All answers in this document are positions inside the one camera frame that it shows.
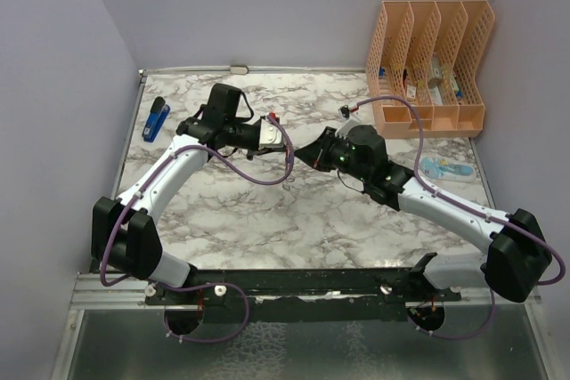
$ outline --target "blue stapler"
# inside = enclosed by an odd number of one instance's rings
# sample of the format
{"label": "blue stapler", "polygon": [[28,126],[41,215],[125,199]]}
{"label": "blue stapler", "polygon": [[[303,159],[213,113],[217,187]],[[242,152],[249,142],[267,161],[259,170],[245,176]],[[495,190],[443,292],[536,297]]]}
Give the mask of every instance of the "blue stapler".
{"label": "blue stapler", "polygon": [[153,142],[159,134],[160,127],[164,124],[165,119],[170,112],[170,106],[164,101],[164,98],[157,97],[152,103],[151,113],[146,119],[146,124],[142,130],[142,139],[146,142]]}

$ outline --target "light blue object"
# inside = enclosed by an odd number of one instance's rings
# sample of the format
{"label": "light blue object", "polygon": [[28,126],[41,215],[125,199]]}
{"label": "light blue object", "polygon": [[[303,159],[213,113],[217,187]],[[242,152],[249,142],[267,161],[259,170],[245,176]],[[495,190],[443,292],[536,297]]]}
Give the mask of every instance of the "light blue object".
{"label": "light blue object", "polygon": [[427,178],[434,180],[470,182],[476,178],[476,171],[473,166],[448,162],[443,158],[425,156],[419,162],[419,168]]}

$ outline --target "orange desk organizer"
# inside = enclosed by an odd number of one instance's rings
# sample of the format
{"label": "orange desk organizer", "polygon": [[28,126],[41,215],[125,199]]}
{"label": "orange desk organizer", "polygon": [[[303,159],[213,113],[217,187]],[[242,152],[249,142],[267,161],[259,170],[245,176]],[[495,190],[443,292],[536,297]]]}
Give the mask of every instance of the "orange desk organizer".
{"label": "orange desk organizer", "polygon": [[[485,116],[475,76],[493,23],[486,0],[382,2],[366,62],[370,96],[405,98],[406,70],[407,82],[416,86],[413,104],[427,137],[475,137]],[[434,104],[429,94],[432,53],[441,64],[442,105]],[[463,94],[459,101],[450,80],[453,71]],[[418,137],[418,123],[401,102],[376,101],[372,108],[383,137]]]}

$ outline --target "small box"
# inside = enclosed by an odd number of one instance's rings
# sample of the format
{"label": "small box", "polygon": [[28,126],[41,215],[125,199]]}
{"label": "small box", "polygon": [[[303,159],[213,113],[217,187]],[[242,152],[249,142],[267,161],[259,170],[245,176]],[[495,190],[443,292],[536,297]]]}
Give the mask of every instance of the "small box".
{"label": "small box", "polygon": [[427,86],[433,88],[442,81],[442,65],[436,53],[431,56],[429,69],[427,69]]}
{"label": "small box", "polygon": [[416,92],[416,87],[414,85],[406,85],[406,98],[408,101],[416,101]]}
{"label": "small box", "polygon": [[455,76],[455,72],[452,73],[451,81],[452,81],[453,93],[457,95],[457,93],[460,91],[460,86],[457,85],[457,77]]}
{"label": "small box", "polygon": [[442,94],[439,92],[439,86],[434,86],[433,88],[429,88],[429,96],[431,97],[431,102],[433,102],[435,106],[444,105],[444,101],[442,100]]}

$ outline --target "white marble table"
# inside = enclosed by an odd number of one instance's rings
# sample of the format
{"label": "white marble table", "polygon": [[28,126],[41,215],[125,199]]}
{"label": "white marble table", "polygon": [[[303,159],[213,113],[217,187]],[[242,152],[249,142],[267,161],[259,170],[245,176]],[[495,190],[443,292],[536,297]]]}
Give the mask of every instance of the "white marble table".
{"label": "white marble table", "polygon": [[[148,76],[130,143],[120,189],[133,185],[192,115],[216,82],[242,88],[258,114],[281,116],[296,147],[313,141],[326,125],[340,124],[338,107],[368,96],[364,74],[249,74]],[[154,143],[141,132],[155,97],[171,113]],[[362,108],[372,123],[371,107]],[[418,141],[387,141],[388,155],[409,167]],[[424,151],[475,164],[468,139],[427,140]],[[265,179],[282,173],[283,155],[232,161]],[[470,183],[437,184],[488,205],[480,174]],[[159,235],[166,251],[199,268],[294,269],[410,266],[425,253],[462,254],[474,250],[433,223],[397,213],[344,187],[334,173],[319,173],[296,162],[282,185],[256,186],[210,161],[184,184],[162,215]]]}

